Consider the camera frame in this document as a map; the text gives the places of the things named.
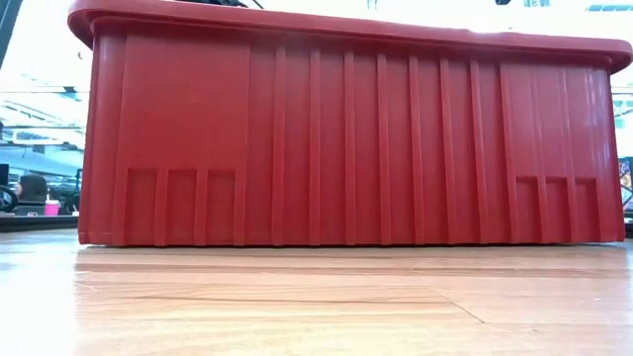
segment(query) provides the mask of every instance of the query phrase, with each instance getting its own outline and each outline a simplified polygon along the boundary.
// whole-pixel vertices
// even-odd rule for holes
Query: red plastic wall
[[[95,41],[82,243],[623,239],[606,68],[234,30]]]

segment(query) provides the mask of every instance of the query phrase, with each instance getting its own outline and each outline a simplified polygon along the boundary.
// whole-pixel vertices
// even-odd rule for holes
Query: bin rim
[[[405,41],[419,45],[450,45],[490,51],[529,51],[601,56],[610,73],[633,61],[633,47],[624,40],[528,35],[520,33],[476,33],[462,29],[431,28],[375,20],[337,18],[259,9],[213,6],[170,0],[74,0],[68,27],[92,47],[94,22],[103,18],[168,21],[169,23],[222,26],[250,30],[296,31],[369,40]]]

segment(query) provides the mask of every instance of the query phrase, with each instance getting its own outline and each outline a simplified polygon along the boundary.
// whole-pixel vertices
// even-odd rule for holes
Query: pink object
[[[56,217],[59,214],[59,201],[46,201],[44,215],[46,217]]]

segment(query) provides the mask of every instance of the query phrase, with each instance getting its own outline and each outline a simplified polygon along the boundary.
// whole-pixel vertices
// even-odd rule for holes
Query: plastic storage container
[[[69,26],[94,50],[82,243],[623,239],[626,42],[158,0]]]

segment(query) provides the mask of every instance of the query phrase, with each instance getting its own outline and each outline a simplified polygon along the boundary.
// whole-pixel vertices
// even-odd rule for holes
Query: wooden floor
[[[0,355],[633,355],[633,244],[82,247],[0,234]]]

